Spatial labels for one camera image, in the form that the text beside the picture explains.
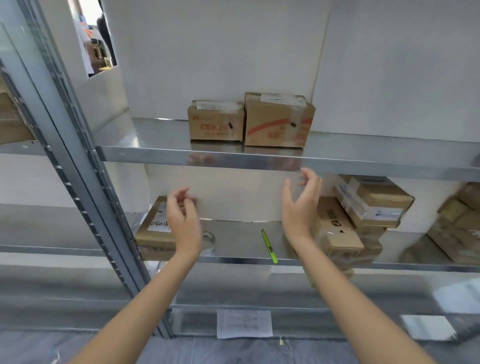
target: shelf upright post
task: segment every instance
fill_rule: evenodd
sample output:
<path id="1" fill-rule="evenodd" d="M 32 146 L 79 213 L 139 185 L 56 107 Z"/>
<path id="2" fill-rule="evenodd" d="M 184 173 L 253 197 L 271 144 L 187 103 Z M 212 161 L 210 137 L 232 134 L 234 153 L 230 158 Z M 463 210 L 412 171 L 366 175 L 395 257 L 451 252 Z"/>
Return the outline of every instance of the shelf upright post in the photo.
<path id="1" fill-rule="evenodd" d="M 0 72 L 132 297 L 149 282 L 125 213 L 36 0 L 0 1 Z M 164 317 L 154 335 L 170 338 Z"/>

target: forearm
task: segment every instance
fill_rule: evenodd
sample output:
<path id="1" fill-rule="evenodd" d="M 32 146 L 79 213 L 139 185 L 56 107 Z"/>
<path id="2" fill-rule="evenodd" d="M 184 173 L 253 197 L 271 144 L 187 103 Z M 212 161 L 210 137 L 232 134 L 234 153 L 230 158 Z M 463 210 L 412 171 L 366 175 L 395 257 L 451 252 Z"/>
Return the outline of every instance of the forearm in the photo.
<path id="1" fill-rule="evenodd" d="M 195 254 L 175 254 L 145 288 L 71 361 L 133 364 L 195 264 Z"/>
<path id="2" fill-rule="evenodd" d="M 343 276 L 313 239 L 304 239 L 295 244 L 297 254 L 361 363 L 435 363 Z"/>

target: right hand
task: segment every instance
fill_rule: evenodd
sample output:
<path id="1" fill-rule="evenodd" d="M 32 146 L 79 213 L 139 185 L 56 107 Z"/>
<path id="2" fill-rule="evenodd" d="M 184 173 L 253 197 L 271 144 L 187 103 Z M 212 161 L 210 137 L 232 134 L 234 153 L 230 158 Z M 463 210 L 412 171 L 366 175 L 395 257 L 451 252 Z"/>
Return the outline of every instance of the right hand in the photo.
<path id="1" fill-rule="evenodd" d="M 310 168 L 301 168 L 304 181 L 300 186 L 305 186 L 298 200 L 292 201 L 292 186 L 290 179 L 285 180 L 282 191 L 282 225 L 290 244 L 296 249 L 298 241 L 303 238 L 312 238 L 311 229 L 317 215 L 318 199 L 322 179 Z"/>
<path id="2" fill-rule="evenodd" d="M 167 196 L 167 220 L 175 237 L 176 254 L 196 259 L 202 251 L 202 226 L 188 190 L 185 187 Z"/>

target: tiled floor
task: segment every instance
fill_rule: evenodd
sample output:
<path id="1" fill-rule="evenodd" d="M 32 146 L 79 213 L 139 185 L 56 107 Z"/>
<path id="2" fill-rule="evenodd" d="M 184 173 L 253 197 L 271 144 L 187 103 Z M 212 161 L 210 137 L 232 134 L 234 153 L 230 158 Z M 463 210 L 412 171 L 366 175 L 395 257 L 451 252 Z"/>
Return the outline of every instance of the tiled floor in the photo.
<path id="1" fill-rule="evenodd" d="M 0 363 L 62 364 L 92 338 L 92 334 L 0 332 Z M 461 347 L 429 343 L 428 352 L 440 364 L 477 363 L 477 342 Z M 151 338 L 139 364 L 357 364 L 346 342 L 316 340 L 216 340 L 214 338 Z"/>

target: highlighter pen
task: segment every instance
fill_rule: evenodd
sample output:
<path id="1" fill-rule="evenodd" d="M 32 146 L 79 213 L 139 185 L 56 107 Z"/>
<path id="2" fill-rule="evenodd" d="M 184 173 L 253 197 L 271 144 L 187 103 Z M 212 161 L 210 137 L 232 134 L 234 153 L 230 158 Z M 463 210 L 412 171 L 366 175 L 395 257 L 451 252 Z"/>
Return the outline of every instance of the highlighter pen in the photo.
<path id="1" fill-rule="evenodd" d="M 268 252 L 270 253 L 270 256 L 272 257 L 272 260 L 275 264 L 278 264 L 278 260 L 276 258 L 275 253 L 273 252 L 272 245 L 270 244 L 270 239 L 268 239 L 268 235 L 265 232 L 265 230 L 262 229 L 262 236 L 264 238 L 265 245 L 267 246 Z"/>

